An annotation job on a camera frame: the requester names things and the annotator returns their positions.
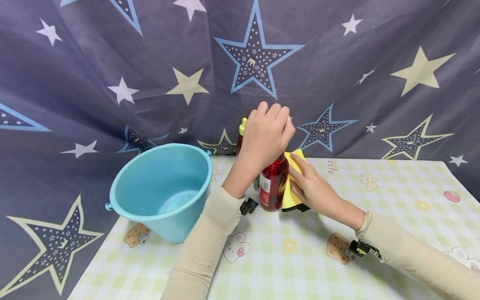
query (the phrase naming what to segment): star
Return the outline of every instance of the star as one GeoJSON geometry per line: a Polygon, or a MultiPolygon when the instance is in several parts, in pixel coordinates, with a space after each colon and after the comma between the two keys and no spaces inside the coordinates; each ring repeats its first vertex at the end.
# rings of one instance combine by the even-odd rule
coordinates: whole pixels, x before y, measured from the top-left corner
{"type": "Polygon", "coordinates": [[[202,72],[204,71],[201,69],[197,73],[193,74],[192,76],[188,77],[185,76],[182,72],[178,71],[177,69],[173,68],[175,72],[175,77],[177,77],[178,85],[169,90],[166,95],[180,95],[182,94],[187,101],[187,105],[190,104],[192,100],[193,94],[195,93],[207,93],[209,92],[205,90],[201,85],[198,84],[200,77],[202,76],[202,72]]]}
{"type": "Polygon", "coordinates": [[[127,126],[125,127],[125,146],[119,151],[117,151],[117,153],[137,151],[137,154],[140,154],[154,147],[157,147],[158,144],[154,142],[161,141],[165,139],[168,135],[169,133],[156,138],[148,138],[127,126]]]}
{"type": "Polygon", "coordinates": [[[230,89],[231,94],[248,83],[255,82],[274,98],[277,98],[277,95],[272,68],[304,46],[266,44],[258,0],[253,2],[243,42],[218,37],[215,37],[215,40],[237,65],[230,89]]]}
{"type": "Polygon", "coordinates": [[[120,84],[118,86],[107,86],[111,91],[113,91],[115,94],[117,94],[117,102],[120,104],[120,102],[125,99],[129,102],[135,103],[133,101],[132,95],[138,92],[139,90],[136,90],[134,88],[129,88],[125,84],[125,80],[123,77],[120,78],[120,84]]]}
{"type": "Polygon", "coordinates": [[[315,143],[319,143],[333,152],[332,134],[340,129],[355,123],[358,120],[332,121],[333,104],[327,108],[315,122],[305,123],[297,127],[307,134],[300,145],[303,150],[315,143]]]}
{"type": "Polygon", "coordinates": [[[428,60],[425,52],[423,52],[423,49],[420,46],[411,67],[402,69],[390,75],[407,80],[402,91],[402,96],[408,93],[418,84],[439,88],[440,86],[438,85],[437,79],[433,72],[440,68],[441,65],[446,63],[454,55],[455,53],[440,57],[439,59],[428,60]]]}
{"type": "Polygon", "coordinates": [[[235,154],[237,151],[237,144],[233,144],[227,135],[227,131],[224,129],[220,141],[217,144],[207,144],[201,141],[197,142],[202,145],[203,148],[213,149],[212,154],[218,155],[230,155],[235,154]]]}
{"type": "Polygon", "coordinates": [[[195,11],[207,12],[200,0],[176,0],[173,4],[182,6],[187,9],[188,19],[192,21],[193,13],[195,11]]]}
{"type": "Polygon", "coordinates": [[[420,123],[414,130],[409,134],[403,136],[392,136],[382,139],[382,141],[387,142],[393,147],[392,150],[388,151],[382,159],[389,159],[399,154],[403,154],[406,157],[417,160],[420,150],[423,146],[437,142],[441,139],[446,138],[447,136],[453,135],[453,133],[439,134],[439,135],[427,135],[427,128],[432,119],[432,115],[426,118],[422,123],[420,123]]]}
{"type": "Polygon", "coordinates": [[[98,151],[94,149],[95,145],[96,145],[96,140],[94,140],[93,143],[91,143],[88,146],[83,146],[83,145],[75,143],[75,149],[68,150],[68,151],[63,151],[63,152],[60,152],[60,153],[75,153],[75,158],[79,158],[80,156],[82,156],[85,153],[98,153],[98,151]]]}
{"type": "Polygon", "coordinates": [[[50,272],[53,284],[61,295],[74,255],[103,235],[103,233],[83,230],[84,211],[80,196],[72,204],[61,225],[13,216],[7,216],[7,218],[19,225],[31,237],[40,252],[0,290],[0,298],[23,287],[46,272],[50,272]],[[74,225],[74,220],[77,217],[80,217],[80,224],[74,225]],[[70,230],[75,232],[76,237],[70,237],[67,240],[67,246],[54,254],[55,248],[50,247],[51,241],[49,240],[52,234],[47,230],[53,229],[63,232],[68,225],[70,230]]]}
{"type": "Polygon", "coordinates": [[[48,40],[50,41],[52,46],[55,44],[55,40],[62,41],[62,39],[57,35],[57,30],[55,29],[55,25],[48,25],[41,18],[40,18],[40,21],[42,22],[43,29],[37,30],[37,32],[40,33],[41,35],[48,37],[48,40]]]}
{"type": "Polygon", "coordinates": [[[49,132],[50,129],[0,103],[0,129],[49,132]]]}
{"type": "Polygon", "coordinates": [[[451,156],[450,159],[451,160],[448,163],[449,164],[456,164],[457,167],[459,167],[463,163],[466,163],[466,164],[468,163],[466,160],[463,160],[463,155],[461,155],[459,157],[451,156]]]}
{"type": "Polygon", "coordinates": [[[370,124],[369,126],[365,126],[367,128],[367,131],[365,132],[371,132],[373,133],[373,130],[377,127],[377,125],[374,125],[373,123],[370,124]]]}
{"type": "MultiPolygon", "coordinates": [[[[60,7],[65,5],[77,2],[78,0],[61,0],[60,7]]],[[[130,23],[130,25],[135,28],[135,30],[143,36],[142,29],[140,28],[140,23],[138,22],[137,13],[135,12],[135,7],[133,5],[133,0],[110,0],[110,3],[120,12],[120,14],[130,23]]],[[[110,12],[110,9],[106,12],[99,12],[100,14],[105,14],[110,12]]]]}
{"type": "Polygon", "coordinates": [[[371,70],[370,72],[368,72],[368,73],[364,74],[364,75],[361,77],[361,79],[360,79],[360,80],[358,80],[358,81],[357,81],[357,83],[356,83],[356,84],[354,84],[354,85],[357,85],[357,84],[362,84],[362,83],[363,83],[363,81],[364,81],[364,80],[365,80],[365,79],[366,79],[368,76],[370,76],[370,75],[371,75],[373,72],[375,72],[375,69],[373,69],[373,70],[371,70]]]}
{"type": "Polygon", "coordinates": [[[363,19],[358,19],[355,20],[355,14],[352,14],[352,17],[350,18],[350,21],[346,23],[342,23],[343,27],[345,27],[345,33],[343,36],[346,36],[347,33],[353,32],[357,33],[357,25],[362,21],[363,19]]]}

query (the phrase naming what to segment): bucket rim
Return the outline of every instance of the bucket rim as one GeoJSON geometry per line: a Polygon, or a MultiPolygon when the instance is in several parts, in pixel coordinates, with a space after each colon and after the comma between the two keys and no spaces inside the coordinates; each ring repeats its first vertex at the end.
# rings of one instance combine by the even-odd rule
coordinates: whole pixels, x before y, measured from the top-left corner
{"type": "Polygon", "coordinates": [[[109,194],[109,199],[110,199],[110,203],[111,203],[111,207],[113,208],[113,210],[120,216],[128,219],[128,220],[131,220],[131,221],[134,221],[134,222],[140,222],[140,223],[144,223],[144,222],[151,222],[151,221],[157,221],[157,220],[162,220],[162,219],[165,219],[165,218],[168,218],[168,217],[171,217],[173,215],[176,215],[177,213],[179,212],[182,212],[184,211],[185,209],[187,209],[188,207],[190,207],[192,204],[194,204],[199,198],[201,195],[203,195],[205,193],[205,191],[208,189],[208,187],[210,186],[210,181],[211,181],[211,178],[212,178],[212,173],[213,173],[213,164],[212,164],[212,160],[210,159],[210,152],[209,151],[205,151],[197,146],[192,146],[192,145],[189,145],[189,144],[180,144],[180,143],[169,143],[169,144],[165,144],[165,145],[161,145],[161,146],[157,146],[157,147],[154,147],[152,149],[149,149],[143,153],[140,153],[139,155],[137,155],[136,157],[134,157],[133,159],[131,159],[128,163],[125,164],[125,166],[123,166],[121,168],[121,170],[118,172],[118,174],[115,176],[115,179],[113,180],[112,182],[112,185],[110,186],[110,194],[109,194]],[[152,215],[152,216],[139,216],[139,215],[134,215],[134,214],[131,214],[127,211],[125,211],[117,202],[117,192],[116,192],[116,189],[117,189],[117,185],[118,185],[118,181],[120,180],[120,178],[122,177],[123,173],[133,164],[135,163],[136,160],[140,159],[141,157],[143,156],[146,156],[146,155],[149,155],[151,154],[152,152],[155,152],[155,151],[159,151],[159,150],[162,150],[162,149],[165,149],[165,148],[171,148],[171,147],[184,147],[184,148],[189,148],[189,149],[192,149],[192,150],[195,150],[197,151],[198,153],[200,153],[206,160],[207,162],[207,165],[208,165],[208,171],[207,171],[207,176],[205,178],[205,182],[204,184],[202,185],[201,189],[198,191],[198,193],[192,197],[187,203],[185,203],[184,205],[172,210],[172,211],[169,211],[165,214],[161,214],[159,216],[157,215],[152,215]]]}

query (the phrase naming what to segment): yellow sponge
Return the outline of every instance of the yellow sponge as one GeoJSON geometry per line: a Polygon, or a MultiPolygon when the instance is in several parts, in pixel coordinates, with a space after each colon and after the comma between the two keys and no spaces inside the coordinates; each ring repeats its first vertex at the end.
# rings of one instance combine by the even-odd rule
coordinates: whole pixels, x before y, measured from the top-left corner
{"type": "MultiPolygon", "coordinates": [[[[297,149],[292,152],[296,156],[300,157],[301,159],[305,160],[305,156],[303,156],[303,152],[301,149],[297,149]]],[[[290,152],[285,152],[285,158],[288,160],[288,168],[294,168],[301,174],[300,167],[295,163],[295,161],[290,157],[290,152]]],[[[302,212],[309,210],[310,208],[303,204],[300,199],[293,193],[290,185],[290,180],[294,180],[290,174],[287,177],[287,183],[285,185],[285,193],[283,195],[282,201],[282,211],[289,212],[292,210],[300,210],[302,212]]]]}

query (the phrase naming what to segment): star patterned backdrop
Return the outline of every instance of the star patterned backdrop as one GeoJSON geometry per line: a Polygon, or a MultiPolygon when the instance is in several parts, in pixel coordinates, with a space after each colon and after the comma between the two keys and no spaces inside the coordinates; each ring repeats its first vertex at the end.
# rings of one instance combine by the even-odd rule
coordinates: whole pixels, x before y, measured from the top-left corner
{"type": "Polygon", "coordinates": [[[441,160],[480,198],[474,1],[2,7],[1,300],[67,299],[118,218],[118,171],[167,143],[234,155],[262,100],[290,107],[289,151],[441,160]]]}

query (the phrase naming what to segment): green checkered pattern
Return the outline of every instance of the green checkered pattern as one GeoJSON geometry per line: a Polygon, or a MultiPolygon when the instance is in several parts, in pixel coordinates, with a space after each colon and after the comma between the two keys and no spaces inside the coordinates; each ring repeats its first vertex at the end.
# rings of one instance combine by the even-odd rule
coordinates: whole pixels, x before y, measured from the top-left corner
{"type": "MultiPolygon", "coordinates": [[[[222,174],[233,157],[213,157],[222,174]]],[[[437,249],[465,249],[480,260],[480,204],[443,162],[309,158],[341,197],[364,210],[395,219],[403,228],[437,249]],[[382,187],[367,191],[360,175],[370,172],[382,187]],[[456,192],[461,201],[444,196],[456,192]]],[[[258,199],[251,187],[247,197],[258,199]]],[[[145,245],[123,242],[135,224],[120,218],[85,271],[70,300],[158,300],[181,245],[150,234],[145,245]]],[[[243,217],[234,233],[243,232],[250,251],[234,263],[221,257],[209,300],[436,299],[410,277],[371,255],[343,265],[330,258],[326,245],[334,232],[345,239],[354,232],[313,211],[269,213],[258,207],[243,217]]]]}

